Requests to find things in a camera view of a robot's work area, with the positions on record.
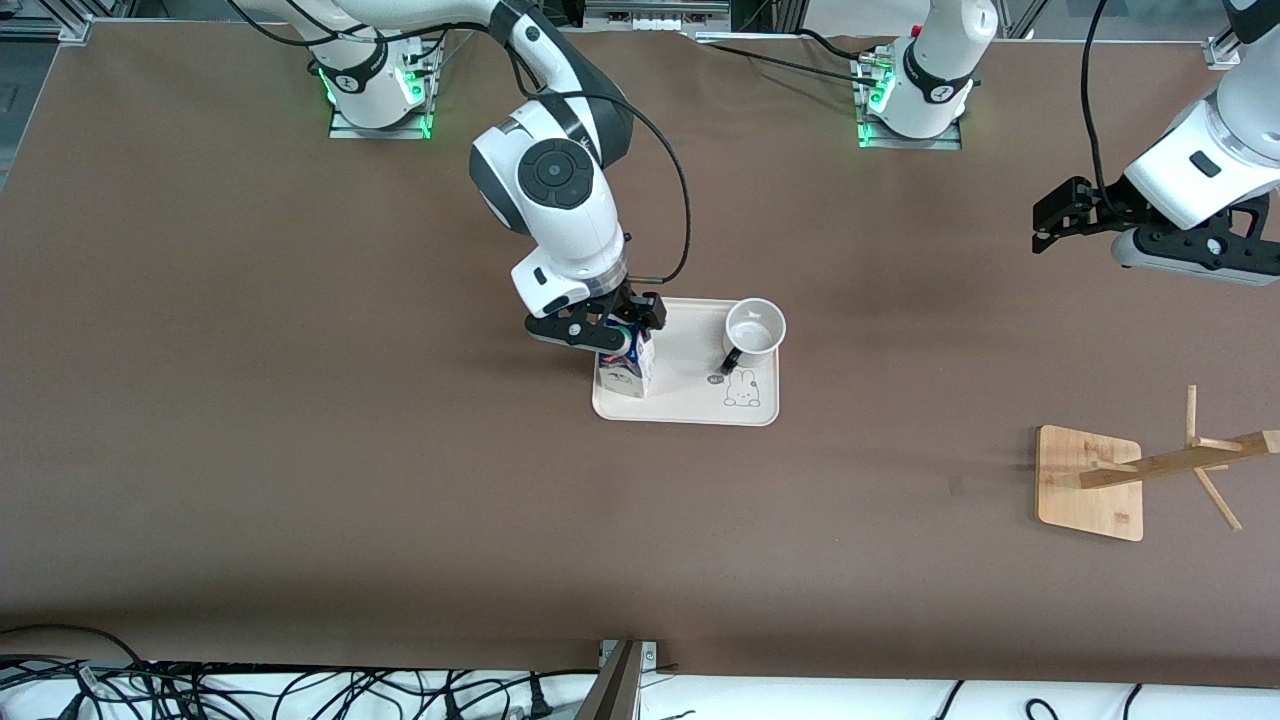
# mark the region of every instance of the wooden peg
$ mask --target wooden peg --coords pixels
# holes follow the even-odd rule
[[[1196,386],[1187,386],[1187,447],[1196,442]]]
[[[1196,479],[1201,482],[1201,487],[1204,488],[1204,492],[1208,493],[1208,498],[1213,501],[1213,506],[1217,507],[1217,511],[1222,514],[1222,519],[1226,520],[1226,524],[1231,525],[1231,532],[1239,532],[1244,529],[1244,525],[1242,525],[1240,521],[1235,519],[1235,512],[1231,512],[1231,509],[1228,507],[1226,501],[1222,500],[1222,493],[1217,492],[1217,488],[1213,487],[1213,480],[1208,479],[1208,473],[1206,473],[1201,468],[1196,468]]]
[[[1091,466],[1101,470],[1115,470],[1116,473],[1137,473],[1138,469],[1126,462],[1112,462],[1110,460],[1094,460]]]
[[[1190,447],[1212,447],[1215,450],[1228,450],[1230,452],[1244,452],[1244,446],[1238,442],[1207,437],[1193,437]]]

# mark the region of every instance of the black mug handle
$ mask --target black mug handle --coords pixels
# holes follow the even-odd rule
[[[739,350],[736,347],[733,350],[730,350],[728,351],[728,356],[724,357],[723,363],[721,363],[721,374],[722,375],[727,375],[727,374],[732,373],[733,368],[737,368],[737,360],[741,356],[742,356],[742,351],[741,350]]]

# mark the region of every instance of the wooden mug stand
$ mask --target wooden mug stand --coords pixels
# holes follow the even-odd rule
[[[1196,386],[1187,387],[1187,445],[1149,457],[1138,443],[1057,425],[1036,436],[1036,516],[1061,525],[1126,541],[1142,539],[1142,483],[1194,473],[1233,530],[1240,521],[1213,487],[1210,470],[1228,462],[1280,454],[1280,430],[1260,430],[1231,439],[1196,434]]]

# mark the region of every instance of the wooden stand base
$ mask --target wooden stand base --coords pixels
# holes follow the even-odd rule
[[[1036,436],[1036,516],[1126,541],[1142,539],[1142,483],[1080,489],[1079,475],[1100,464],[1132,462],[1142,448],[1129,439],[1042,425]]]

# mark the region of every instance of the green led light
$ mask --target green led light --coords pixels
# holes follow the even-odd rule
[[[324,77],[324,73],[320,73],[320,82],[324,85],[324,96],[329,100],[330,105],[337,108],[338,101],[333,97],[333,87],[329,87],[329,78]]]
[[[404,74],[404,70],[396,68],[396,82],[399,83],[401,92],[404,94],[404,101],[417,102],[417,96],[421,94],[421,90],[413,85],[410,85],[411,79],[412,79],[411,74]]]

